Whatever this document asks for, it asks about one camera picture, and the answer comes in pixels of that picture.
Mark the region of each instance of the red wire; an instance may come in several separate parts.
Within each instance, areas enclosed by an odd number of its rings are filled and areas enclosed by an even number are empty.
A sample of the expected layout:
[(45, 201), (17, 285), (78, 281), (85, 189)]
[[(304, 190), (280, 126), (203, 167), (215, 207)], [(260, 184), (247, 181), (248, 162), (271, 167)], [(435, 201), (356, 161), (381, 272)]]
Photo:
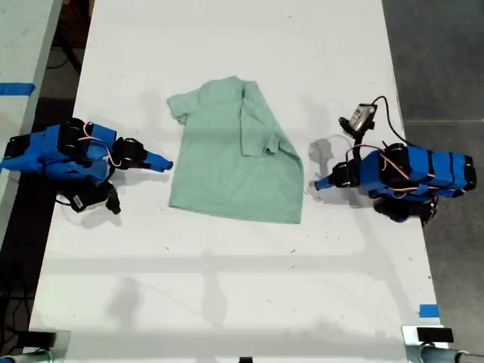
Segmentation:
[(100, 138), (93, 138), (92, 136), (90, 136), (90, 134), (88, 134), (88, 132), (85, 128), (89, 125), (92, 125), (92, 123), (91, 122), (84, 123), (84, 127), (82, 129), (84, 130), (85, 137), (84, 138), (78, 138), (77, 141), (93, 140), (93, 141), (101, 142), (106, 147), (107, 156), (109, 157), (109, 160), (111, 161), (111, 163), (114, 166), (121, 166), (121, 160), (119, 161), (119, 164), (116, 164), (114, 162), (113, 156), (111, 155), (111, 150), (110, 150), (109, 146), (107, 146), (107, 144), (104, 141), (102, 141)]
[[(409, 188), (389, 188), (391, 191), (401, 191), (401, 192), (404, 192), (404, 191), (416, 191), (418, 188), (417, 187), (409, 187)], [(438, 187), (432, 187), (430, 186), (429, 189), (440, 189)]]
[(373, 145), (368, 145), (368, 144), (358, 144), (358, 145), (355, 145), (353, 146), (351, 149), (347, 150), (346, 152), (346, 160), (348, 160), (348, 153), (353, 150), (355, 147), (371, 147), (372, 149), (377, 149), (377, 150), (380, 150), (380, 156), (385, 160), (385, 165), (383, 166), (383, 169), (381, 169), (382, 171), (386, 169), (386, 163), (388, 162), (391, 166), (393, 166), (400, 174), (403, 175), (403, 177), (407, 180), (409, 180), (409, 176), (403, 171), (401, 170), (393, 161), (391, 161), (388, 157), (386, 157), (385, 155), (383, 155), (383, 149), (381, 147), (378, 147), (378, 146), (373, 146)]

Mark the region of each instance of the blue tape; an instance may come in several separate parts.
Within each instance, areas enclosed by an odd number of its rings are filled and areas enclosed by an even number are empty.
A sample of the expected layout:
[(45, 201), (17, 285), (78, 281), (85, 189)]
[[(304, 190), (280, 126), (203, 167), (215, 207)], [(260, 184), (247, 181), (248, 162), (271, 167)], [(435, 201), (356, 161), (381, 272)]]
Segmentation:
[(466, 169), (466, 159), (465, 156), (462, 154), (452, 153), (452, 171), (454, 172), (454, 184), (451, 188), (454, 189), (462, 189), (466, 186), (466, 176), (464, 174), (464, 170)]
[(420, 309), (418, 312), (421, 318), (438, 318), (439, 307), (437, 304), (420, 304)]
[(0, 96), (30, 96), (34, 89), (33, 83), (0, 83)]
[(428, 151), (415, 146), (407, 146), (408, 159), (410, 160), (410, 180), (419, 182), (426, 178), (429, 173)]
[(425, 194), (426, 192), (428, 192), (428, 190), (429, 190), (429, 186), (427, 184), (420, 183), (417, 187), (417, 190), (412, 191), (411, 194), (422, 195), (422, 194)]

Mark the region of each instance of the wire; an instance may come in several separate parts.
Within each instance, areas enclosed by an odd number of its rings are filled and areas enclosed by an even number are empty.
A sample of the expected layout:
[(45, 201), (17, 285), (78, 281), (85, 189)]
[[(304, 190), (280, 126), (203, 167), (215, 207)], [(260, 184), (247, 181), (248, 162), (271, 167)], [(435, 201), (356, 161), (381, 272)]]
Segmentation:
[(399, 138), (400, 140), (402, 140), (403, 142), (405, 142), (407, 145), (410, 145), (410, 146), (416, 146), (415, 144), (412, 144), (411, 142), (408, 142), (407, 140), (405, 140), (402, 136), (400, 136), (400, 134), (393, 128), (393, 125), (392, 125), (392, 122), (390, 121), (390, 109), (389, 109), (389, 105), (388, 105), (388, 100), (386, 99), (385, 96), (378, 96), (377, 98), (375, 98), (373, 100), (373, 102), (371, 102), (371, 104), (375, 105), (377, 103), (378, 100), (384, 100), (385, 101), (385, 108), (386, 108), (386, 120), (388, 121), (388, 126), (390, 126), (390, 129), (393, 131), (393, 133), (396, 135), (397, 138)]
[(409, 176), (407, 175), (406, 172), (404, 172), (402, 170), (402, 168), (400, 168), (398, 165), (396, 165), (393, 161), (391, 161), (388, 157), (386, 157), (385, 155), (383, 155), (383, 152), (384, 152), (384, 149), (382, 149), (381, 147), (378, 147), (378, 146), (373, 146), (373, 145), (367, 145), (367, 144), (358, 144), (358, 145), (355, 145), (353, 146), (352, 148), (350, 148), (349, 150), (347, 150), (346, 152), (346, 162), (348, 162), (348, 153), (353, 150), (354, 148), (356, 147), (371, 147), (373, 149), (377, 149), (377, 150), (380, 150), (380, 156), (385, 160), (385, 165), (383, 166), (383, 169), (381, 169), (382, 171), (386, 169), (386, 163), (388, 162), (391, 166), (393, 166), (400, 174), (403, 175), (403, 177), (407, 180), (409, 180)]
[(385, 156), (385, 155), (383, 155), (382, 153), (380, 153), (380, 156), (381, 156), (382, 158), (384, 158), (384, 159), (385, 159), (385, 161), (387, 161), (387, 162), (388, 162), (388, 163), (389, 163), (391, 166), (393, 166), (397, 172), (399, 172), (400, 174), (402, 174), (402, 175), (403, 175), (403, 177), (404, 177), (405, 179), (407, 179), (407, 180), (409, 180), (409, 179), (410, 179), (410, 177), (408, 176), (408, 174), (407, 174), (406, 172), (404, 172), (404, 171), (403, 171), (403, 170), (400, 168), (400, 166), (396, 165), (396, 164), (395, 164), (393, 161), (391, 161), (391, 160), (390, 160), (388, 157), (386, 157), (386, 156)]
[(84, 130), (85, 137), (84, 138), (78, 138), (77, 141), (93, 140), (93, 141), (101, 142), (106, 147), (107, 155), (109, 157), (110, 162), (116, 167), (121, 166), (121, 160), (119, 161), (118, 164), (116, 164), (114, 162), (113, 155), (111, 154), (111, 149), (109, 148), (109, 146), (104, 141), (102, 141), (100, 138), (93, 138), (92, 136), (90, 136), (90, 134), (88, 134), (86, 127), (89, 126), (89, 125), (92, 125), (92, 123), (91, 122), (84, 123), (84, 127), (82, 129)]
[[(15, 307), (14, 311), (12, 312), (12, 325), (13, 325), (13, 327), (12, 328), (6, 327), (5, 326), (5, 320), (6, 320), (7, 312), (8, 312), (8, 302), (11, 300), (11, 290), (12, 290), (12, 287), (13, 287), (13, 285), (11, 285), (11, 284), (8, 285), (7, 299), (6, 299), (5, 308), (4, 308), (3, 317), (2, 317), (2, 326), (0, 327), (0, 329), (2, 329), (2, 340), (0, 341), (0, 351), (2, 351), (3, 348), (12, 339), (14, 339), (19, 334), (19, 331), (17, 330), (17, 321), (16, 321), (15, 316), (17, 314), (18, 309), (22, 305), (22, 303), (25, 304), (25, 309), (26, 309), (26, 314), (27, 314), (27, 327), (28, 327), (29, 322), (30, 322), (30, 308), (29, 308), (28, 292), (27, 292), (28, 289), (27, 289), (26, 282), (23, 279), (21, 272), (19, 272), (17, 270), (17, 265), (12, 265), (11, 269), (12, 269), (12, 272), (14, 272), (15, 275), (17, 276), (17, 280), (22, 285), (23, 297), (22, 297), (22, 301), (19, 301), (19, 303)], [(10, 338), (8, 338), (7, 340), (5, 340), (5, 330), (9, 330), (13, 333), (13, 335)], [(14, 344), (11, 347), (11, 349), (7, 352), (7, 355), (10, 355), (16, 348), (17, 348), (17, 344)]]
[(56, 70), (56, 69), (59, 69), (59, 68), (63, 67), (68, 61), (69, 61), (69, 58), (66, 58), (66, 60), (64, 62), (62, 62), (61, 64), (59, 64), (57, 66), (46, 67), (45, 69), (47, 69), (47, 70)]
[(383, 149), (381, 147), (378, 147), (378, 146), (367, 145), (367, 144), (357, 144), (357, 145), (355, 145), (355, 146), (353, 146), (353, 147), (351, 147), (350, 149), (347, 150), (347, 152), (346, 152), (346, 162), (348, 162), (348, 153), (351, 150), (353, 150), (353, 149), (355, 149), (357, 147), (362, 147), (362, 146), (363, 147), (371, 147), (372, 149), (377, 149), (377, 150), (383, 151)]
[[(409, 188), (390, 188), (389, 189), (391, 191), (416, 191), (418, 188), (417, 187), (409, 187)], [(440, 190), (441, 188), (439, 187), (432, 187), (432, 186), (429, 186), (429, 189), (433, 189), (433, 190)]]
[(12, 290), (11, 285), (8, 285), (7, 296), (5, 297), (5, 299), (0, 300), (4, 303), (4, 305), (2, 306), (3, 317), (0, 320), (0, 352), (3, 350), (3, 347), (5, 346), (5, 344), (7, 344), (11, 340), (11, 339), (5, 340), (5, 320), (6, 320), (5, 318), (7, 316), (8, 302), (10, 301), (11, 290)]
[(57, 198), (55, 198), (55, 203), (62, 204), (63, 206), (70, 206), (70, 203), (63, 202), (61, 200), (58, 200)]

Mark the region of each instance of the blue robot link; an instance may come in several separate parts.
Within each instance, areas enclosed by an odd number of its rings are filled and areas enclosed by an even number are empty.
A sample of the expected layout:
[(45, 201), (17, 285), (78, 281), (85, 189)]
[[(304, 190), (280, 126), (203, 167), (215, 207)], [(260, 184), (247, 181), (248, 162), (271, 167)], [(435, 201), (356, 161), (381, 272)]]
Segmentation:
[[(389, 127), (404, 142), (385, 147), (362, 144), (367, 130), (374, 128), (377, 102), (383, 100)], [(476, 187), (476, 170), (471, 157), (441, 151), (426, 150), (406, 141), (392, 127), (388, 100), (376, 98), (371, 104), (360, 104), (351, 119), (340, 118), (343, 130), (355, 139), (353, 158), (338, 163), (333, 172), (315, 183), (315, 188), (359, 187), (376, 199), (377, 212), (403, 222), (409, 216), (419, 216), (422, 225), (435, 215), (439, 196), (460, 197)], [(361, 159), (361, 147), (371, 151)]]
[(77, 212), (105, 203), (120, 213), (119, 198), (109, 178), (115, 169), (170, 170), (173, 162), (146, 151), (134, 138), (116, 139), (116, 131), (72, 118), (42, 132), (10, 139), (2, 168), (43, 175)]

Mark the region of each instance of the green t-shirt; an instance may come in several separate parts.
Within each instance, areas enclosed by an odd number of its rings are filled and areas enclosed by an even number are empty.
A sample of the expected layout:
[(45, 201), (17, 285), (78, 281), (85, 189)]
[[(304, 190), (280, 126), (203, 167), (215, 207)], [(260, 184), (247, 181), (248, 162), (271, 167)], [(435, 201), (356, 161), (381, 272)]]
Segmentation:
[(168, 99), (183, 125), (169, 205), (251, 221), (299, 223), (303, 165), (255, 82), (213, 80)]

